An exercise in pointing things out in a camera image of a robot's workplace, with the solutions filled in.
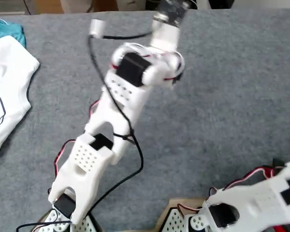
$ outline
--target white robotic arm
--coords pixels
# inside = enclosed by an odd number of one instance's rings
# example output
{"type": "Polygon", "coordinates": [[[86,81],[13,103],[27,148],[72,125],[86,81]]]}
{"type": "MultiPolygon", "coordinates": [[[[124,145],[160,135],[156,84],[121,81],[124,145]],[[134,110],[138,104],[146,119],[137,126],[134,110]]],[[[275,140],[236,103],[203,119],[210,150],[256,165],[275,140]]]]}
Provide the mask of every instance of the white robotic arm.
{"type": "Polygon", "coordinates": [[[277,176],[252,186],[218,190],[185,220],[192,231],[211,232],[261,232],[290,224],[290,162],[277,176]]]}
{"type": "MultiPolygon", "coordinates": [[[[152,87],[172,87],[182,74],[184,59],[176,51],[178,27],[189,5],[174,0],[167,4],[180,9],[181,14],[160,12],[155,16],[150,47],[125,43],[114,52],[98,107],[86,124],[84,134],[76,139],[52,185],[49,202],[72,224],[79,224],[93,205],[106,167],[117,164],[123,156],[131,141],[131,127],[137,122],[152,87]],[[105,122],[113,126],[113,141],[98,133],[105,122]],[[67,208],[63,203],[69,201],[67,195],[75,201],[75,208],[67,208]]],[[[91,28],[91,34],[102,37],[104,24],[95,20],[93,25],[98,27],[91,28]]]]}

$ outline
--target perforated plate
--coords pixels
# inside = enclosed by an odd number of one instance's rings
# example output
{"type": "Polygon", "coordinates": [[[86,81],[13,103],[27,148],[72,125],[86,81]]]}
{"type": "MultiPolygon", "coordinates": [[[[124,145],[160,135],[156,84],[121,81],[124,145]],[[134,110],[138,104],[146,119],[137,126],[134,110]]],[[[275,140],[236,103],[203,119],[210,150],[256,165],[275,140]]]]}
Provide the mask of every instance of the perforated plate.
{"type": "Polygon", "coordinates": [[[185,232],[185,220],[178,209],[171,209],[160,232],[185,232]]]}
{"type": "Polygon", "coordinates": [[[90,217],[87,216],[79,225],[71,225],[70,232],[97,232],[90,217]]]}
{"type": "MultiPolygon", "coordinates": [[[[68,220],[61,213],[58,213],[58,218],[56,221],[66,221],[68,220]]],[[[51,222],[56,219],[56,213],[54,210],[50,212],[44,222],[51,222]]],[[[48,225],[41,227],[40,229],[36,229],[34,232],[66,232],[68,231],[68,227],[70,226],[70,232],[97,232],[93,222],[90,217],[87,216],[79,225],[72,225],[68,223],[60,223],[55,225],[48,225]]]]}
{"type": "MultiPolygon", "coordinates": [[[[60,222],[60,221],[68,220],[60,212],[57,211],[57,214],[58,214],[58,218],[57,218],[56,221],[60,222]]],[[[49,213],[49,215],[47,216],[47,218],[45,219],[44,222],[51,222],[51,221],[54,221],[55,219],[56,219],[56,213],[55,213],[55,210],[52,210],[49,213]]],[[[34,232],[63,232],[63,231],[66,231],[68,226],[69,226],[68,223],[60,223],[60,224],[56,224],[56,225],[48,225],[48,226],[41,227],[40,229],[36,229],[34,232]]]]}

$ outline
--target teal fabric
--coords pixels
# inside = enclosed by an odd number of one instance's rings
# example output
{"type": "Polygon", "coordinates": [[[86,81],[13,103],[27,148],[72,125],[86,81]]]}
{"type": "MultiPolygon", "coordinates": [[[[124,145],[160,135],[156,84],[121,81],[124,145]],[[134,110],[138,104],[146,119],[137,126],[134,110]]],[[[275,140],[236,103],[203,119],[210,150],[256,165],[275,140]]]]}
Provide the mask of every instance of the teal fabric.
{"type": "Polygon", "coordinates": [[[6,22],[0,19],[0,38],[11,35],[26,47],[26,38],[23,27],[16,23],[6,22]]]}

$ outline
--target gray felt surface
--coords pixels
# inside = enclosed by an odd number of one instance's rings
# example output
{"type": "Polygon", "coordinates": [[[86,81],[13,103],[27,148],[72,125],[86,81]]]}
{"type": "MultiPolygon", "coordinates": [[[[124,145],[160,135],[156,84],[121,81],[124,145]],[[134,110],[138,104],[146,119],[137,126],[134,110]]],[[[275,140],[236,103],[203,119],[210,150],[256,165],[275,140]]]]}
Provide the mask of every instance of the gray felt surface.
{"type": "MultiPolygon", "coordinates": [[[[51,207],[54,157],[83,132],[100,95],[86,46],[90,20],[107,19],[107,34],[126,35],[148,30],[151,16],[4,18],[24,26],[41,66],[29,88],[32,108],[0,151],[0,232],[51,207]]],[[[121,43],[95,41],[105,71],[121,43]]],[[[290,160],[290,10],[189,12],[179,51],[187,62],[182,81],[174,91],[156,88],[136,127],[144,171],[93,212],[106,231],[152,228],[169,198],[206,196],[210,186],[223,187],[272,157],[290,160]]],[[[99,195],[138,165],[130,147],[107,169],[99,195]]]]}

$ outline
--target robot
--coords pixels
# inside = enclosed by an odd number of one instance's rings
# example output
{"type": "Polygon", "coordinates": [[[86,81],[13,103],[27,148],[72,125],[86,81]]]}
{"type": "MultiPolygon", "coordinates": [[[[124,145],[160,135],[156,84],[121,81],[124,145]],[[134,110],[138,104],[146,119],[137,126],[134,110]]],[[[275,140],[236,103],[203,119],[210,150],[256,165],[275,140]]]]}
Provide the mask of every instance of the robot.
{"type": "MultiPolygon", "coordinates": [[[[118,163],[130,143],[138,147],[133,127],[152,88],[173,88],[181,79],[185,61],[176,48],[179,26],[188,8],[182,0],[163,1],[153,18],[149,47],[124,43],[113,53],[101,98],[95,103],[97,108],[91,113],[85,132],[76,138],[49,191],[48,200],[55,213],[51,212],[45,222],[58,223],[45,224],[47,227],[36,228],[35,232],[50,228],[60,232],[68,227],[73,232],[98,231],[88,212],[103,172],[118,163]],[[105,122],[113,126],[113,141],[98,133],[105,122]]],[[[93,20],[88,42],[107,38],[103,28],[104,22],[93,20]]],[[[91,58],[97,66],[94,55],[91,58]]],[[[218,189],[196,214],[184,217],[184,229],[173,231],[261,232],[271,226],[290,224],[290,162],[282,168],[278,175],[252,186],[218,189]]]]}

